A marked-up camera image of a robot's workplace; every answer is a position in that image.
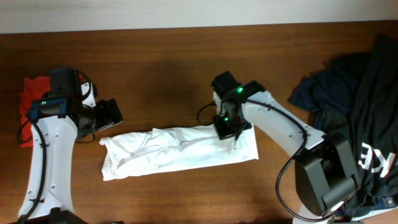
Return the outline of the white t-shirt with robot print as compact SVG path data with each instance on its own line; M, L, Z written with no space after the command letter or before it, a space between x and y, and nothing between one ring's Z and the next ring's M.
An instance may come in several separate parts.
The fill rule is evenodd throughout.
M101 138L104 181L246 162L259 158L254 128L221 140L213 125L154 128Z

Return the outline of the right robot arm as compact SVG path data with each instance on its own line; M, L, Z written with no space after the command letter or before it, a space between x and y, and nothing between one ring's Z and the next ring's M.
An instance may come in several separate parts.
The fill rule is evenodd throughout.
M337 210L361 183L349 141L339 133L327 135L304 123L257 81L242 84L224 72L214 78L211 87L217 107L213 124L220 139L238 139L256 126L289 155L277 176L275 191L293 215L293 223L333 223ZM282 176L290 165L302 202L299 212L287 206L280 192Z

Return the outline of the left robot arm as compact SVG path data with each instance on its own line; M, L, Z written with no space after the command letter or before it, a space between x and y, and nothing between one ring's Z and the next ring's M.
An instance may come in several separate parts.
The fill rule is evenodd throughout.
M72 154L87 135L123 122L116 100L96 101L96 85L74 68L50 71L50 90L27 112L32 131L29 183L18 223L83 223L71 193Z

